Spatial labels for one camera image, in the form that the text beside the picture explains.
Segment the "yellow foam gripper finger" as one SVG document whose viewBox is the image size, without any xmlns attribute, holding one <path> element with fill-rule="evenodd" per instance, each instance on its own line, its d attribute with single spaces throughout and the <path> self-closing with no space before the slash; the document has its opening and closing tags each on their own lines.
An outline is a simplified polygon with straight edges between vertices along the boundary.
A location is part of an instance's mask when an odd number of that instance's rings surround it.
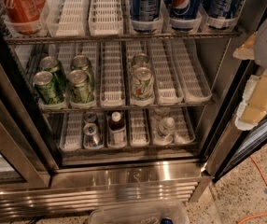
<svg viewBox="0 0 267 224">
<path fill-rule="evenodd" d="M 267 72 L 251 75 L 246 83 L 242 102 L 236 112 L 235 126 L 249 131 L 256 127 L 267 114 Z"/>
<path fill-rule="evenodd" d="M 257 33 L 251 35 L 246 42 L 233 52 L 233 57 L 239 60 L 254 60 L 254 46 Z"/>
</svg>

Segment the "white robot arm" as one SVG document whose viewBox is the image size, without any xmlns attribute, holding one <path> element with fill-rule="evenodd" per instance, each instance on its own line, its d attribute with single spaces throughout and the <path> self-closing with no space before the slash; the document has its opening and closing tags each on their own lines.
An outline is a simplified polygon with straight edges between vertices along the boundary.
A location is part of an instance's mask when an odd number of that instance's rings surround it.
<svg viewBox="0 0 267 224">
<path fill-rule="evenodd" d="M 235 126 L 242 131 L 256 127 L 267 114 L 267 19 L 233 57 L 252 60 L 265 68 L 262 75 L 251 75 L 246 83 L 242 102 L 236 112 Z"/>
</svg>

